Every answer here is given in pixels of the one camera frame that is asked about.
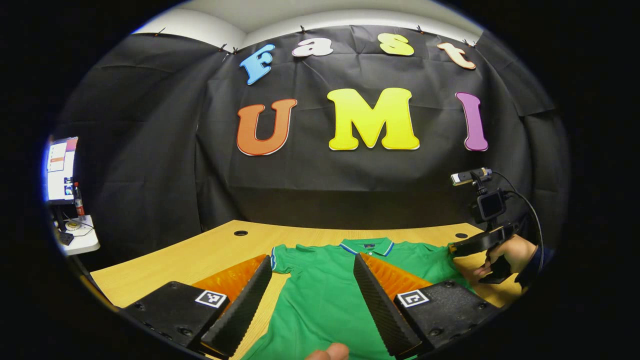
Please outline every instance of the yellow letter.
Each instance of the yellow letter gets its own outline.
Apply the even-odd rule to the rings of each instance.
[[[390,150],[415,150],[420,140],[413,135],[409,99],[411,92],[403,88],[386,88],[371,109],[362,96],[353,89],[338,89],[326,94],[335,103],[335,137],[329,141],[331,150],[353,150],[358,139],[351,133],[351,123],[369,148],[374,147],[387,125],[382,146]]]
[[[378,35],[378,40],[382,43],[380,44],[380,47],[387,54],[405,56],[413,55],[413,48],[411,45],[407,44],[409,40],[402,35],[382,33]]]
[[[476,65],[471,61],[467,61],[462,54],[464,54],[464,50],[458,49],[448,42],[443,42],[442,44],[438,44],[438,47],[447,52],[447,55],[453,60],[454,63],[462,66],[465,69],[473,70],[476,68]]]

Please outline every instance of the human hand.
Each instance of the human hand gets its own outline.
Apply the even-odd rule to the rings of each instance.
[[[326,351],[316,350],[312,352],[305,360],[348,360],[349,348],[345,344],[333,343],[329,345]]]
[[[485,261],[483,266],[474,270],[474,275],[484,277],[486,274],[489,274],[492,271],[491,264],[502,255],[504,255],[509,265],[511,265],[512,273],[521,272],[527,266],[533,254],[536,253],[536,249],[537,246],[525,238],[514,234],[509,240],[488,253],[489,259]]]

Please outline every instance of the bottle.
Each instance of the bottle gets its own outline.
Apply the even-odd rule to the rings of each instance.
[[[76,212],[78,213],[78,219],[84,220],[84,206],[82,206],[82,196],[80,195],[80,189],[78,183],[74,183],[74,200],[76,201]]]

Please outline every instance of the green polo shirt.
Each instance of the green polo shirt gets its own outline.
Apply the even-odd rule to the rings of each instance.
[[[349,347],[350,360],[389,359],[360,288],[353,276],[359,252],[398,266],[429,282],[453,279],[471,290],[453,264],[447,247],[393,243],[388,238],[347,240],[339,246],[271,251],[271,268],[291,274],[276,303],[267,333],[243,360],[303,360],[331,343]]]

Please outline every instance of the blue letter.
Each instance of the blue letter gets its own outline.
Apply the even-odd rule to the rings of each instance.
[[[262,47],[262,49],[256,51],[240,63],[240,66],[244,66],[247,74],[249,74],[249,80],[246,81],[247,85],[251,85],[254,82],[258,81],[258,79],[260,79],[262,76],[265,76],[269,72],[269,70],[271,70],[270,66],[263,67],[262,64],[271,63],[273,57],[271,57],[271,54],[267,53],[267,51],[271,51],[275,48],[275,45],[267,44]]]

